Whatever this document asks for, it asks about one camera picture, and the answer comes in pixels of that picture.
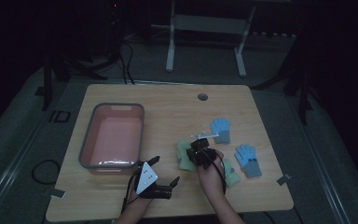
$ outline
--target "plastic tray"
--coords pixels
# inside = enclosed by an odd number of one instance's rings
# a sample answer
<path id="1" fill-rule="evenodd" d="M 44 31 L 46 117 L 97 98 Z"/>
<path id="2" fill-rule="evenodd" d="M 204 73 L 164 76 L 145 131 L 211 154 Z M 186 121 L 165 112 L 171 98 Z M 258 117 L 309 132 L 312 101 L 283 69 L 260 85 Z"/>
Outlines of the plastic tray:
<path id="1" fill-rule="evenodd" d="M 80 164 L 96 175 L 133 172 L 140 156 L 144 117 L 145 109 L 139 104 L 96 105 Z"/>

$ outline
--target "wooden table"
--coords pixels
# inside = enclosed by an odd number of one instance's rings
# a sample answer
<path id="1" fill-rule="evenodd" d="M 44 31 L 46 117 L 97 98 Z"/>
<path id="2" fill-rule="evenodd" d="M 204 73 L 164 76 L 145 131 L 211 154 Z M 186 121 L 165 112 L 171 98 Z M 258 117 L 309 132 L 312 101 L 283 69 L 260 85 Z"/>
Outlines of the wooden table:
<path id="1" fill-rule="evenodd" d="M 208 100 L 198 99 L 200 93 Z M 153 166 L 158 183 L 168 185 L 181 176 L 170 200 L 154 200 L 145 217 L 176 217 L 212 214 L 202 193 L 197 174 L 178 169 L 176 145 L 194 141 L 192 134 L 210 131 L 218 117 L 231 121 L 231 143 L 215 144 L 231 159 L 241 182 L 227 189 L 227 198 L 238 213 L 288 210 L 293 199 L 286 185 L 276 182 L 282 171 L 275 157 L 253 96 L 246 86 L 223 85 L 90 85 L 77 118 L 62 164 L 56 189 L 64 198 L 51 198 L 47 220 L 70 221 L 116 218 L 129 181 L 128 175 L 92 175 L 78 162 L 92 109 L 98 103 L 139 103 L 145 107 L 141 160 L 160 156 Z M 256 148 L 261 177 L 247 178 L 235 160 L 235 147 L 250 144 Z"/>

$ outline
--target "gray carpet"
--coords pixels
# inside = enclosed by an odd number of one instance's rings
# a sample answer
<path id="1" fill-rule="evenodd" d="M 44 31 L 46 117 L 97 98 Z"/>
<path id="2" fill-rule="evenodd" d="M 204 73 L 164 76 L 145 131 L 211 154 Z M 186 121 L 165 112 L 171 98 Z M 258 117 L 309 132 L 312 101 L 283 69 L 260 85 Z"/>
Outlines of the gray carpet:
<path id="1" fill-rule="evenodd" d="M 142 81 L 197 83 L 197 84 L 259 84 L 273 77 L 293 39 L 286 37 L 266 38 L 252 35 L 247 42 L 243 57 L 248 77 L 240 78 L 231 48 L 209 46 L 194 47 L 184 41 L 177 44 L 174 71 L 165 72 L 167 45 L 164 36 L 149 43 L 129 42 L 133 48 L 131 74 L 136 83 Z M 123 47 L 125 60 L 130 58 L 129 48 Z M 123 83 L 120 64 L 102 71 L 110 77 L 99 83 Z M 30 142 L 17 178 L 0 203 L 0 223 L 41 223 L 48 206 L 48 197 L 43 195 L 53 185 L 36 183 L 31 172 L 41 161 L 55 160 L 61 163 L 69 143 L 76 116 L 81 106 L 85 89 L 97 81 L 76 75 L 69 84 L 54 83 L 54 101 L 47 112 L 40 109 L 43 98 L 34 92 L 42 85 L 41 71 L 30 77 L 21 92 L 0 119 L 0 176 L 13 157 Z M 337 130 L 325 111 L 310 97 L 313 110 L 308 111 L 307 127 L 296 115 L 298 97 L 286 97 L 282 93 L 285 80 L 264 91 L 253 91 L 256 105 L 266 126 L 282 171 L 293 178 L 287 182 L 295 207 L 305 223 L 341 223 L 336 220 L 325 195 L 324 186 L 315 172 L 307 135 L 319 151 L 324 165 L 337 189 L 337 194 L 348 214 L 350 223 L 358 223 L 358 174 L 351 162 Z M 52 111 L 67 111 L 71 117 L 67 123 L 49 121 Z M 27 137 L 40 124 L 40 132 Z M 57 168 L 45 163 L 35 171 L 42 181 L 54 181 Z M 300 223 L 294 209 L 268 212 L 275 223 Z M 272 223 L 264 213 L 245 213 L 247 223 Z M 145 219 L 143 223 L 200 223 L 210 217 L 178 217 L 171 219 Z M 110 220 L 92 220 L 90 223 L 110 223 Z"/>

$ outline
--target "dark background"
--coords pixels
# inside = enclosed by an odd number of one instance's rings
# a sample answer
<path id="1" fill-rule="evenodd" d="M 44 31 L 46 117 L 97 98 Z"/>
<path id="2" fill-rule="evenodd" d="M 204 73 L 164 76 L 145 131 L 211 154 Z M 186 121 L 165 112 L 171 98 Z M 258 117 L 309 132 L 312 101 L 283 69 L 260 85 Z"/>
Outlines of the dark background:
<path id="1" fill-rule="evenodd" d="M 177 1 L 177 10 L 242 17 L 242 1 Z M 297 35 L 285 67 L 311 71 L 311 86 L 358 169 L 358 0 L 254 1 L 251 32 Z M 25 80 L 59 49 L 82 60 L 115 50 L 105 25 L 123 20 L 146 39 L 150 24 L 170 21 L 170 1 L 0 1 L 0 116 Z"/>

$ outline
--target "pink tray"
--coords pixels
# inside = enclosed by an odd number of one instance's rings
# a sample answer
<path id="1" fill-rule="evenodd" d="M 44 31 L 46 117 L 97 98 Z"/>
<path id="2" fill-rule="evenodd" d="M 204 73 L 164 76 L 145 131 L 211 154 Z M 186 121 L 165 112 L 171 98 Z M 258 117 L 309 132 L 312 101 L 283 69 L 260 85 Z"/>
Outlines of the pink tray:
<path id="1" fill-rule="evenodd" d="M 139 160 L 145 110 L 138 104 L 96 105 L 79 162 L 93 174 L 132 172 Z"/>

